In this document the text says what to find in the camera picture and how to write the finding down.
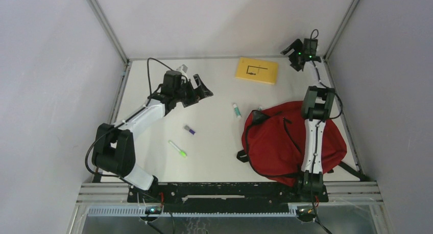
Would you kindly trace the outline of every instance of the white wall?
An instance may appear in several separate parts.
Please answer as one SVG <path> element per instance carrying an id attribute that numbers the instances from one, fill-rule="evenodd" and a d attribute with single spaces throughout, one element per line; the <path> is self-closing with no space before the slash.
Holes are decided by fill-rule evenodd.
<path id="1" fill-rule="evenodd" d="M 395 233 L 431 233 L 433 0 L 361 0 L 330 67 Z"/>
<path id="2" fill-rule="evenodd" d="M 324 54 L 351 0 L 98 0 L 130 58 L 279 55 L 320 31 Z"/>
<path id="3" fill-rule="evenodd" d="M 123 65 L 86 0 L 0 14 L 0 232 L 65 233 Z"/>

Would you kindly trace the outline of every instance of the gray wall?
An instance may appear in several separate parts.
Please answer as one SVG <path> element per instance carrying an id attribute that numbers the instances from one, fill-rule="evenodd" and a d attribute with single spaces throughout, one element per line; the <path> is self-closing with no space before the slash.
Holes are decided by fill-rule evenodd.
<path id="1" fill-rule="evenodd" d="M 123 65 L 86 0 L 1 0 L 0 229 L 65 233 Z"/>
<path id="2" fill-rule="evenodd" d="M 431 233 L 433 0 L 361 0 L 330 68 L 396 233 Z"/>

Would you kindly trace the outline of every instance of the yellow book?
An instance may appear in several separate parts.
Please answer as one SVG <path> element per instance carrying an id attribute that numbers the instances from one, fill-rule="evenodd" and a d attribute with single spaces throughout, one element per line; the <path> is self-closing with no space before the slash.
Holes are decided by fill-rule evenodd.
<path id="1" fill-rule="evenodd" d="M 275 84 L 278 76 L 278 63 L 259 59 L 240 58 L 236 78 Z"/>

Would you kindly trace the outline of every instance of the red bag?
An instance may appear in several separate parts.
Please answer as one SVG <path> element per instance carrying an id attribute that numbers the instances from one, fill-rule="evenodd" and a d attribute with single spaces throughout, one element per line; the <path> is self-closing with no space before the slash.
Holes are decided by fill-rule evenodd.
<path id="1" fill-rule="evenodd" d="M 287 102 L 263 111 L 253 110 L 242 134 L 243 151 L 237 158 L 249 161 L 261 176 L 294 186 L 305 153 L 305 119 L 302 101 Z M 327 173 L 346 156 L 343 137 L 332 120 L 326 121 L 322 143 L 322 168 Z"/>

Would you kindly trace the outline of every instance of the glue stick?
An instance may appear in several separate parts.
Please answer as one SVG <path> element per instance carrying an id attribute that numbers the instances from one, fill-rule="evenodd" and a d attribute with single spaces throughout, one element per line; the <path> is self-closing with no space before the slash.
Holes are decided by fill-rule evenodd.
<path id="1" fill-rule="evenodd" d="M 234 113 L 236 113 L 236 117 L 238 119 L 241 119 L 242 116 L 240 115 L 240 111 L 239 111 L 239 108 L 237 107 L 237 105 L 233 104 L 233 108 L 234 108 Z"/>

